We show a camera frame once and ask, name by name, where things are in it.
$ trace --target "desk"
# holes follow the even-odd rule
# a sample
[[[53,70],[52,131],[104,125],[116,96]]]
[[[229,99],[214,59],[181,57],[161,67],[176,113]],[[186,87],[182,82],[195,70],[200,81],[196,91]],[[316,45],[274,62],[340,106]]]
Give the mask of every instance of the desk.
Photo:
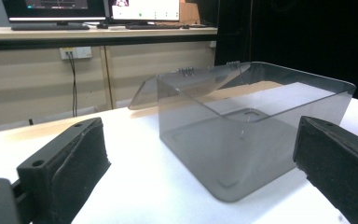
[[[130,31],[123,28],[88,31],[12,31],[0,27],[0,50],[50,49],[216,40],[216,28]]]
[[[347,223],[294,169],[236,203],[217,201],[158,138],[156,111],[127,108],[0,132],[0,177],[70,125],[103,119],[111,167],[74,223]],[[358,134],[358,100],[341,126]]]

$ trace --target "computer monitor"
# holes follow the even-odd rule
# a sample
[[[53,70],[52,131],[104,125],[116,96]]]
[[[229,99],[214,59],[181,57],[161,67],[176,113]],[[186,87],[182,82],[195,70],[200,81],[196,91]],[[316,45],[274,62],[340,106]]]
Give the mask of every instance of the computer monitor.
[[[180,0],[109,0],[113,22],[179,21]]]
[[[104,0],[3,0],[10,23],[104,21]]]

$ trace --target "wall socket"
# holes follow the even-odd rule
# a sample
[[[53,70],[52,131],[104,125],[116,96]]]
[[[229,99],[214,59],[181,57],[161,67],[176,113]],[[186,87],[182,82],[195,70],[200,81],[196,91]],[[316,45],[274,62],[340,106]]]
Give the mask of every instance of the wall socket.
[[[69,59],[66,52],[72,52],[74,59],[92,58],[91,47],[60,48],[61,59]]]

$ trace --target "transparent plastic container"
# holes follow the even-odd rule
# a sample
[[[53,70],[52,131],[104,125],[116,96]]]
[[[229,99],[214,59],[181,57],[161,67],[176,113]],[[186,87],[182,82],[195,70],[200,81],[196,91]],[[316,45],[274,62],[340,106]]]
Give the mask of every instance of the transparent plastic container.
[[[160,139],[215,198],[235,202],[296,166],[301,116],[339,124],[354,90],[270,63],[231,63],[151,78],[130,109],[158,102]]]

